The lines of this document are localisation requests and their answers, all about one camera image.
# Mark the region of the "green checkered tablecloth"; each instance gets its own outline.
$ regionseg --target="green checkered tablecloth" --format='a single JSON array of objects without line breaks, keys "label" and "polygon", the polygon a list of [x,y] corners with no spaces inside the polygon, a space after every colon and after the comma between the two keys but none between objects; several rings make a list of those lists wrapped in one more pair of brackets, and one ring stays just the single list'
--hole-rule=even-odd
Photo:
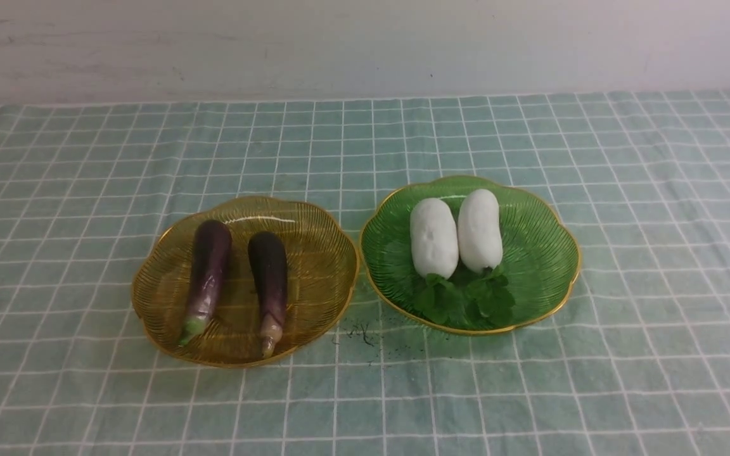
[{"label": "green checkered tablecloth", "polygon": [[[447,337],[361,281],[280,364],[145,340],[129,283],[175,220],[263,193],[356,237],[447,174],[556,208],[563,310]],[[489,454],[730,456],[730,90],[0,109],[0,456]]]}]

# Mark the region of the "gold plate rim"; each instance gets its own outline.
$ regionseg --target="gold plate rim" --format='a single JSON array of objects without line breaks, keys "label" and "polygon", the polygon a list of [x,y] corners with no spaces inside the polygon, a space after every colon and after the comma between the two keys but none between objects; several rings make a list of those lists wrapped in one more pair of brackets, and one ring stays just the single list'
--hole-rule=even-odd
[{"label": "gold plate rim", "polygon": [[[530,320],[523,321],[522,323],[517,324],[510,324],[509,326],[504,326],[502,328],[495,328],[495,329],[458,329],[458,328],[450,328],[449,326],[444,326],[443,324],[436,324],[431,321],[424,320],[424,318],[417,317],[416,315],[411,314],[410,312],[404,310],[400,306],[398,306],[396,303],[394,303],[392,300],[389,300],[387,296],[385,296],[382,291],[376,286],[376,283],[373,280],[373,277],[371,277],[371,268],[368,265],[368,261],[365,260],[365,249],[362,245],[362,239],[363,234],[365,234],[365,230],[367,230],[368,225],[373,222],[374,219],[376,219],[377,216],[379,216],[380,212],[382,211],[383,206],[385,206],[385,203],[388,202],[391,198],[396,196],[397,193],[400,193],[400,191],[408,190],[409,188],[414,187],[428,187],[434,184],[440,184],[442,181],[448,180],[448,179],[475,179],[478,181],[482,181],[485,184],[493,185],[494,187],[500,187],[500,188],[507,188],[509,190],[515,190],[515,191],[522,191],[523,193],[529,194],[529,196],[534,197],[535,199],[539,200],[545,207],[548,208],[549,211],[551,211],[551,215],[556,220],[556,224],[559,225],[559,228],[562,231],[565,231],[565,233],[570,236],[571,242],[573,242],[573,245],[576,245],[577,249],[577,263],[576,263],[576,271],[573,272],[573,277],[570,280],[570,283],[568,283],[568,289],[565,291],[565,296],[562,298],[562,300],[559,302],[559,304],[556,304],[556,306],[553,309],[550,309],[545,314],[540,315],[539,317],[532,318]],[[453,174],[449,176],[443,176],[438,179],[434,179],[430,182],[417,182],[416,184],[408,184],[405,186],[402,186],[400,188],[397,188],[394,191],[391,191],[391,193],[388,194],[385,198],[382,199],[382,202],[378,206],[376,206],[376,210],[374,211],[373,215],[368,217],[367,222],[362,226],[362,229],[359,231],[359,253],[362,255],[362,261],[365,263],[365,271],[367,271],[367,277],[368,282],[371,284],[371,288],[376,291],[376,294],[386,303],[388,303],[389,306],[394,308],[394,310],[398,311],[400,314],[405,315],[405,317],[416,321],[417,323],[424,324],[424,326],[429,326],[434,329],[438,329],[440,331],[443,331],[445,333],[449,334],[457,334],[461,336],[489,336],[493,334],[503,334],[510,331],[513,331],[515,329],[519,329],[525,326],[529,326],[530,324],[535,324],[539,321],[545,320],[545,318],[550,317],[551,315],[556,314],[565,306],[565,303],[568,302],[568,299],[570,298],[571,292],[573,292],[573,287],[576,285],[576,280],[579,279],[580,271],[582,271],[582,248],[579,246],[579,242],[577,242],[576,237],[573,236],[573,233],[568,230],[568,228],[562,223],[562,220],[560,220],[559,214],[556,213],[554,208],[551,208],[551,205],[548,204],[548,202],[538,196],[538,194],[531,193],[531,191],[525,190],[524,188],[518,188],[518,187],[511,187],[508,185],[498,184],[497,182],[494,182],[490,179],[482,178],[481,176],[474,176],[471,174]]]},{"label": "gold plate rim", "polygon": [[[211,213],[215,213],[217,211],[221,211],[224,208],[237,204],[237,202],[239,202],[239,201],[252,200],[252,199],[264,199],[264,200],[275,201],[278,203],[309,206],[309,207],[313,208],[314,210],[319,210],[322,214],[324,214],[325,217],[328,217],[328,219],[331,220],[333,228],[335,230],[337,230],[340,234],[342,234],[345,241],[348,242],[349,245],[351,245],[351,250],[354,252],[354,257],[355,257],[354,279],[351,281],[351,284],[349,286],[348,297],[345,298],[345,303],[342,304],[342,307],[339,309],[339,312],[337,312],[336,317],[334,317],[332,320],[330,320],[330,322],[327,323],[326,326],[324,326],[320,330],[318,330],[317,334],[313,338],[305,341],[305,343],[293,346],[289,350],[285,350],[284,352],[278,353],[277,355],[273,355],[269,358],[264,358],[263,360],[249,361],[248,363],[214,363],[212,361],[192,360],[192,358],[188,358],[186,356],[177,354],[176,351],[171,351],[171,350],[166,349],[164,346],[157,343],[157,341],[154,340],[153,337],[151,337],[151,334],[148,332],[148,327],[145,326],[143,318],[140,317],[139,312],[137,311],[136,296],[137,296],[137,286],[138,286],[140,272],[142,272],[145,268],[147,268],[148,264],[151,262],[151,257],[153,256],[153,252],[156,251],[157,248],[159,248],[160,243],[162,243],[162,241],[165,239],[165,237],[168,236],[168,233],[173,231],[177,225],[185,222],[186,220],[195,219],[195,217],[205,216],[205,215],[208,215]],[[174,222],[173,225],[169,226],[160,235],[160,237],[157,239],[157,241],[154,242],[154,245],[151,248],[150,253],[148,254],[148,256],[146,256],[145,260],[143,260],[142,265],[139,266],[137,271],[134,273],[134,277],[131,280],[131,308],[134,309],[134,314],[137,315],[137,317],[139,318],[139,321],[142,323],[143,332],[145,333],[145,337],[151,341],[151,344],[153,344],[153,346],[156,346],[157,350],[160,350],[160,352],[165,353],[166,355],[171,356],[173,358],[176,358],[177,360],[188,361],[189,363],[201,364],[204,366],[223,367],[223,369],[246,369],[247,367],[256,367],[256,366],[261,366],[264,364],[271,364],[271,363],[275,363],[276,361],[282,360],[282,358],[286,358],[287,356],[292,355],[297,350],[300,350],[301,348],[304,348],[305,346],[313,343],[317,339],[323,337],[325,334],[327,334],[328,331],[330,331],[330,329],[332,329],[335,326],[335,324],[339,323],[339,321],[342,319],[343,315],[345,315],[345,312],[348,310],[348,306],[350,306],[351,300],[353,300],[354,291],[356,291],[357,282],[359,282],[359,271],[360,271],[360,265],[361,265],[360,255],[361,254],[360,254],[359,250],[357,250],[357,243],[355,243],[354,240],[352,239],[352,237],[349,236],[348,233],[342,229],[342,225],[340,225],[340,223],[337,222],[337,219],[335,219],[334,216],[331,215],[331,213],[328,213],[327,210],[325,210],[324,208],[322,208],[319,205],[310,203],[308,201],[298,201],[298,200],[292,200],[292,199],[275,198],[273,196],[266,196],[265,194],[248,194],[247,196],[239,196],[237,198],[233,198],[226,202],[223,202],[220,205],[209,208],[209,210],[200,211],[198,213],[192,213],[191,215],[189,215],[185,218],[182,218],[181,220],[177,220],[177,222]]]}]

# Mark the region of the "purple eggplant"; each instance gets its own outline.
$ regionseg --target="purple eggplant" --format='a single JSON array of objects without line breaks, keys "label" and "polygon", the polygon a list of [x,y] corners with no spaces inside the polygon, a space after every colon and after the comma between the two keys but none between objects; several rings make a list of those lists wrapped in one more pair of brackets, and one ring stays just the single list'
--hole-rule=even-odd
[{"label": "purple eggplant", "polygon": [[286,322],[286,248],[275,233],[260,231],[251,237],[248,252],[255,292],[258,294],[261,355],[269,358],[283,337]]},{"label": "purple eggplant", "polygon": [[205,332],[221,295],[232,243],[229,230],[219,220],[206,220],[196,228],[188,309],[179,346],[186,346],[192,338]]}]

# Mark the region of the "green plate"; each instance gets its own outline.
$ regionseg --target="green plate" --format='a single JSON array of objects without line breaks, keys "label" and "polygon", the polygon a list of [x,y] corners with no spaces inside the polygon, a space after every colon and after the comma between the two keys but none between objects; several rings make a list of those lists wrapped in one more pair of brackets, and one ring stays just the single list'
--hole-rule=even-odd
[{"label": "green plate", "polygon": [[[418,202],[435,197],[449,205],[457,220],[461,202],[478,188],[492,191],[501,205],[502,266],[515,303],[502,326],[484,320],[459,327],[441,326],[414,309],[424,279],[413,267],[409,217]],[[380,298],[412,320],[464,335],[503,333],[554,314],[570,297],[582,263],[576,239],[548,203],[529,191],[475,176],[445,177],[394,191],[362,228],[359,243],[368,280]],[[459,263],[450,282],[464,288],[477,277]]]}]

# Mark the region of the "yellow glass plate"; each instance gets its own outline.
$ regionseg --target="yellow glass plate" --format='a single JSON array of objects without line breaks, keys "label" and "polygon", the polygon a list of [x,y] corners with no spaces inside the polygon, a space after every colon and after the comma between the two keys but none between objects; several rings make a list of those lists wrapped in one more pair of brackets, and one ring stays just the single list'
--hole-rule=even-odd
[{"label": "yellow glass plate", "polygon": [[[435,197],[449,205],[457,220],[464,197],[478,188],[492,191],[501,205],[502,265],[515,305],[503,326],[443,326],[414,309],[415,296],[424,279],[413,266],[409,216],[418,202]],[[504,333],[555,314],[568,301],[582,263],[579,244],[548,203],[529,191],[475,176],[449,176],[407,185],[389,194],[363,226],[359,246],[368,280],[382,300],[418,323],[470,336]],[[462,263],[452,279],[459,271],[466,272],[461,277],[472,280]],[[455,286],[460,288],[464,284],[455,282]]]},{"label": "yellow glass plate", "polygon": [[[208,219],[231,231],[231,266],[208,328],[179,347],[193,236]],[[260,354],[258,297],[247,256],[247,243],[258,231],[280,236],[289,266],[284,335],[266,360]],[[327,211],[301,201],[244,196],[168,228],[134,276],[131,302],[148,338],[164,353],[217,367],[251,367],[279,360],[331,329],[351,301],[358,274],[356,246]]]}]

